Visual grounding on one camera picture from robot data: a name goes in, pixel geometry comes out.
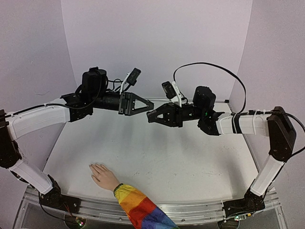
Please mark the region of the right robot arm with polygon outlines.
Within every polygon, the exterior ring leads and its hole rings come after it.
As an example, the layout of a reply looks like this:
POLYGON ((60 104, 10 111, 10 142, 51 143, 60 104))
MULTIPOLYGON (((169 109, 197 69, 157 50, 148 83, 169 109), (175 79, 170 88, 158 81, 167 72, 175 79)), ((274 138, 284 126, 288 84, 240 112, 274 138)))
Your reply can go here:
POLYGON ((163 89, 170 102, 148 112, 149 123, 182 127, 185 121, 197 120, 197 126, 207 135, 262 135, 269 138, 269 155, 249 188, 251 194, 262 196, 284 164, 292 157, 296 131, 282 107, 277 106, 270 112, 216 112, 216 96, 209 87, 198 86, 191 104, 174 101, 174 94, 179 92, 178 88, 164 84, 163 89))

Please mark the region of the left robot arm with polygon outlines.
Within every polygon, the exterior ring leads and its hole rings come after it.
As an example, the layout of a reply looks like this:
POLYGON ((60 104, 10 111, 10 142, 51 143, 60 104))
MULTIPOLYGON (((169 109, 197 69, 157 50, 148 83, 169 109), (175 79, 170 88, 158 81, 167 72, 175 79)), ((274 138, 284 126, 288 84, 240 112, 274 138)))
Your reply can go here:
POLYGON ((154 104, 127 90, 134 86, 141 71, 137 68, 127 74, 119 91, 108 88, 107 72, 92 67, 82 75, 82 83, 73 93, 61 96, 46 104, 21 111, 0 112, 0 166, 17 178, 32 185, 53 208, 64 205, 61 189, 51 176, 30 165, 19 152, 17 139, 56 124, 72 123, 93 114, 93 110, 116 111, 120 115, 133 116, 154 108, 154 104))

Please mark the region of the aluminium front rail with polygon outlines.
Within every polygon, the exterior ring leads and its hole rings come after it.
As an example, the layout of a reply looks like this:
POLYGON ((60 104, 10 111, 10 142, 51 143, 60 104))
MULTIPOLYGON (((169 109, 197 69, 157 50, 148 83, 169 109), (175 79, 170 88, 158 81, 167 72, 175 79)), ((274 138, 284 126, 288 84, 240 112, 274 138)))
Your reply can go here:
POLYGON ((275 192, 261 196, 246 191, 242 199, 211 203, 154 204, 138 189, 118 183, 110 189, 114 201, 80 199, 63 195, 56 181, 42 194, 34 187, 26 195, 34 196, 42 209, 49 207, 70 216, 79 226, 82 218, 97 218, 113 223, 131 223, 136 229, 176 229, 180 224, 202 224, 212 221, 239 221, 279 205, 275 192))

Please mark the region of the rainbow sleeve forearm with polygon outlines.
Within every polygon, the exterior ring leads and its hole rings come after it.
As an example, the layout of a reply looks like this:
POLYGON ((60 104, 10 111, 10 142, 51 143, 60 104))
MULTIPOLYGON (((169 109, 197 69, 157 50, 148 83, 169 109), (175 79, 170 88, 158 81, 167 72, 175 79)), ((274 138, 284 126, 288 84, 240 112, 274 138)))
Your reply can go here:
POLYGON ((138 189, 121 183, 114 196, 136 229, 179 228, 159 207, 138 189))

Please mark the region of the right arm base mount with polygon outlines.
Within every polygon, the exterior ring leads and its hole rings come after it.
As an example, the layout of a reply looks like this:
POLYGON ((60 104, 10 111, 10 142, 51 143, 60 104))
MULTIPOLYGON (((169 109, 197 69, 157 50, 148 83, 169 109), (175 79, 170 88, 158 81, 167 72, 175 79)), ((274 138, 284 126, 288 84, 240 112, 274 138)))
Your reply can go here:
POLYGON ((232 219, 237 216, 253 214, 257 211, 264 210, 264 198, 267 194, 267 189, 263 194, 256 195, 250 188, 246 191, 241 199, 229 200, 223 203, 222 210, 224 210, 225 218, 232 219))

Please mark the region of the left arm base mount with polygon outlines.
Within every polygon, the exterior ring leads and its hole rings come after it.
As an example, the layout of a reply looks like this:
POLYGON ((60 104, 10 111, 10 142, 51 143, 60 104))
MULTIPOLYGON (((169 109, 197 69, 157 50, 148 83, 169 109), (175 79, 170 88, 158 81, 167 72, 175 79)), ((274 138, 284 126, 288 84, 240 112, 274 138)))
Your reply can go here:
POLYGON ((70 213, 78 213, 80 210, 81 199, 67 196, 61 193, 58 183, 49 177, 52 183, 52 189, 46 194, 40 194, 39 201, 43 206, 67 211, 70 213))

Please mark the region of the mannequin hand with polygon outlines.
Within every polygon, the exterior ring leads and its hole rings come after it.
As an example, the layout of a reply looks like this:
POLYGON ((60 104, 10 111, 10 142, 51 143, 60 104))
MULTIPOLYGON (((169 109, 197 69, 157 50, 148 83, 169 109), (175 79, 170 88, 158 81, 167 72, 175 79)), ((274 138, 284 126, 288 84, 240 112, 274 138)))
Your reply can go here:
POLYGON ((114 191, 120 185, 120 182, 114 173, 104 165, 91 164, 89 165, 89 168, 92 173, 91 177, 93 181, 99 187, 109 191, 114 191))

